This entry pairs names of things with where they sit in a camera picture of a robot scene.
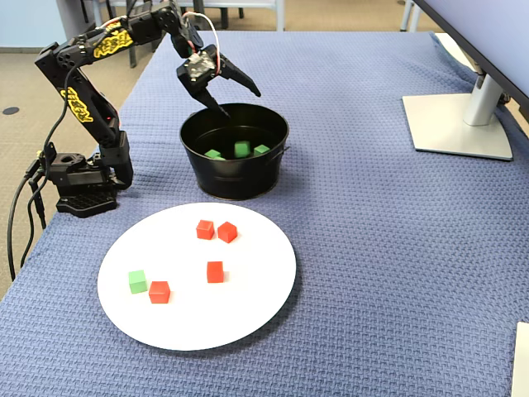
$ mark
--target bucket rim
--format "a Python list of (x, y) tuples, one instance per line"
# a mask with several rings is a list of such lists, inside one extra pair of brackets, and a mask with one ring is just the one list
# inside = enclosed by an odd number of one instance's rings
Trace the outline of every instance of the bucket rim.
[[(264, 155), (270, 155), (273, 151), (275, 151), (278, 147), (281, 147), (281, 145), (284, 146), (285, 142), (287, 141), (287, 138), (288, 138), (288, 135), (290, 134), (290, 126), (287, 122), (287, 119), (283, 117), (283, 115), (279, 112), (276, 112), (275, 110), (273, 109), (270, 109), (270, 108), (267, 108), (266, 106), (261, 106), (261, 105), (256, 105), (256, 104), (253, 104), (253, 103), (238, 103), (238, 102), (234, 102), (234, 103), (222, 103), (220, 106), (226, 106), (226, 105), (243, 105), (243, 106), (248, 106), (248, 107), (252, 107), (252, 108), (263, 108), (265, 110), (268, 110), (270, 112), (274, 112), (275, 114), (277, 114), (279, 117), (281, 117), (281, 119), (283, 120), (285, 126), (287, 127), (287, 131), (286, 131), (286, 134), (284, 136), (284, 138), (281, 140), (280, 143), (278, 143), (277, 145), (275, 145), (273, 148), (271, 148), (269, 151), (267, 151), (266, 153), (263, 153), (262, 155), (254, 155), (252, 157), (246, 157), (246, 158), (243, 158), (243, 159), (226, 159), (226, 160), (223, 160), (222, 163), (225, 163), (225, 162), (239, 162), (239, 161), (248, 161), (248, 160), (254, 160), (254, 159), (259, 159), (260, 157), (264, 156)], [(201, 153), (198, 153), (197, 151), (194, 151), (193, 149), (191, 149), (182, 139), (182, 130), (183, 130), (183, 127), (186, 125), (186, 123), (189, 121), (189, 119), (191, 117), (195, 117), (196, 115), (198, 115), (199, 113), (201, 112), (206, 112), (206, 111), (212, 111), (211, 109), (209, 108), (204, 108), (204, 109), (201, 109), (199, 110), (198, 112), (194, 112), (194, 113), (191, 113), (186, 119), (185, 121), (182, 123), (182, 126), (180, 127), (180, 142), (182, 142), (182, 145), (183, 147), (185, 147), (185, 149), (191, 153), (193, 153), (194, 155), (197, 155), (198, 157), (202, 157), (203, 159), (206, 159), (206, 160), (210, 160), (210, 161), (215, 161), (215, 159), (212, 159), (210, 157), (207, 157), (206, 155), (203, 155)]]

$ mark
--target woven fabric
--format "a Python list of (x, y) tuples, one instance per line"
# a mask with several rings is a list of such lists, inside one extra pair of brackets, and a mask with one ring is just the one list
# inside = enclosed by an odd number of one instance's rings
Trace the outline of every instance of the woven fabric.
[(129, 338), (99, 304), (99, 266), (124, 231), (215, 200), (179, 141), (201, 105), (166, 38), (121, 111), (133, 186), (114, 211), (55, 215), (0, 305), (0, 395), (508, 395), (516, 324), (529, 320), (529, 145), (511, 115), (497, 112), (512, 162), (416, 152), (402, 96), (475, 80), (429, 34), (220, 38), (263, 97), (224, 79), (213, 97), (290, 125), (278, 185), (238, 203), (293, 244), (286, 304), (238, 342), (186, 353)]

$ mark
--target white plate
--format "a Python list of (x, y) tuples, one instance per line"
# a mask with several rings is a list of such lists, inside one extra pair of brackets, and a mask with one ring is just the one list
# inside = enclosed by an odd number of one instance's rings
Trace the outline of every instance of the white plate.
[[(197, 238), (201, 220), (213, 221), (212, 240)], [(237, 226), (229, 244), (224, 222)], [(209, 284), (207, 263), (224, 263), (225, 282)], [(168, 281), (168, 304), (148, 292), (131, 294), (128, 272), (144, 270), (147, 283)], [(125, 334), (170, 350), (201, 350), (234, 342), (267, 323), (293, 287), (296, 258), (290, 241), (268, 218), (224, 203), (193, 203), (155, 213), (127, 230), (108, 251), (98, 294), (108, 318)]]

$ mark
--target yellow logo text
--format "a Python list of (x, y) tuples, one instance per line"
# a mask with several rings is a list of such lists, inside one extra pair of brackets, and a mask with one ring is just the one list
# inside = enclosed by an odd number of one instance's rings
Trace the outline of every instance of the yellow logo text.
[[(65, 91), (60, 90), (60, 94), (64, 97)], [(77, 117), (80, 122), (93, 122), (93, 118), (90, 117), (90, 112), (83, 101), (79, 99), (77, 91), (73, 88), (68, 87), (68, 104), (69, 108), (72, 109), (72, 113)]]
[[(119, 26), (121, 26), (120, 22), (111, 23), (107, 26), (107, 31)], [(134, 41), (131, 39), (128, 31), (125, 29), (122, 31), (113, 31), (110, 37), (107, 37), (95, 48), (93, 57), (101, 58), (102, 56), (111, 55), (116, 53), (120, 48), (128, 47), (132, 44), (134, 44)]]

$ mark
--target green cube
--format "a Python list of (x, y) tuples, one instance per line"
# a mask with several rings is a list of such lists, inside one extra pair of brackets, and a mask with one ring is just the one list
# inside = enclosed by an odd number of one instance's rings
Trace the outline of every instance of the green cube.
[(267, 151), (269, 151), (270, 148), (268, 148), (265, 145), (259, 145), (256, 148), (254, 148), (254, 155), (263, 155)]
[(214, 150), (214, 149), (211, 149), (210, 151), (207, 151), (205, 153), (205, 156), (209, 157), (210, 159), (216, 159), (220, 155), (221, 155), (221, 153), (219, 151)]
[(248, 141), (240, 141), (235, 143), (235, 158), (244, 159), (250, 155), (250, 143)]
[(147, 280), (145, 279), (145, 273), (143, 270), (129, 271), (129, 287), (131, 287), (131, 292), (133, 294), (146, 292), (148, 290)]

